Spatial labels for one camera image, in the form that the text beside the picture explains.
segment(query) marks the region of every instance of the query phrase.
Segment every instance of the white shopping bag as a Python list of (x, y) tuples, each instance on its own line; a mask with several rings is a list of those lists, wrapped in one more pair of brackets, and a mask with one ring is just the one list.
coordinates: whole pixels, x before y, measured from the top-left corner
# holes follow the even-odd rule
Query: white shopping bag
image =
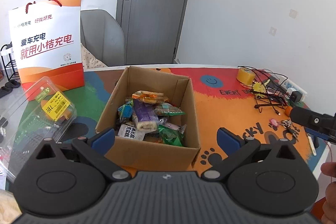
[(10, 36), (24, 90), (43, 76), (61, 90), (84, 85), (81, 0), (47, 0), (9, 11)]

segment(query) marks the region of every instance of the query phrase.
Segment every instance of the gray chair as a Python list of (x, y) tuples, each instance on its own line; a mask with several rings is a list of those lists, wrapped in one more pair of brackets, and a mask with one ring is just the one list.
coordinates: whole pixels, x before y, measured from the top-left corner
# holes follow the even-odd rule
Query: gray chair
[(105, 10), (81, 11), (81, 43), (109, 67), (125, 64), (123, 31)]

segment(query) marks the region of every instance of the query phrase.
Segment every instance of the barcode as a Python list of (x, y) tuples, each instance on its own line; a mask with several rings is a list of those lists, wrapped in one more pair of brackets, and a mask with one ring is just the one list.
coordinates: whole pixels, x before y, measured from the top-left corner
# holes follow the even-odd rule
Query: barcode
[(56, 108), (55, 113), (57, 114), (66, 103), (67, 102), (65, 100), (61, 101), (58, 107)]

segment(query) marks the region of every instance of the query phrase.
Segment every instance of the gray door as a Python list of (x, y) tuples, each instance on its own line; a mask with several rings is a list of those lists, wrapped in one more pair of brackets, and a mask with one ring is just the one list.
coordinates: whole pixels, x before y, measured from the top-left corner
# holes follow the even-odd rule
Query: gray door
[(183, 6), (184, 0), (123, 0), (127, 64), (172, 62)]

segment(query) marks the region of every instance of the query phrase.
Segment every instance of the finger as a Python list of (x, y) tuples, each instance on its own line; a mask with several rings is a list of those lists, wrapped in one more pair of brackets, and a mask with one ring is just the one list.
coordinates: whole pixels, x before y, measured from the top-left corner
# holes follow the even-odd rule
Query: finger
[(322, 216), (321, 222), (322, 224), (335, 224), (335, 222), (332, 222), (331, 220), (329, 220), (325, 215)]
[(326, 201), (322, 206), (324, 215), (331, 221), (336, 222), (336, 209), (329, 206)]
[(336, 182), (330, 183), (325, 189), (325, 199), (329, 207), (336, 210)]
[(322, 174), (336, 178), (336, 162), (326, 162), (321, 165)]

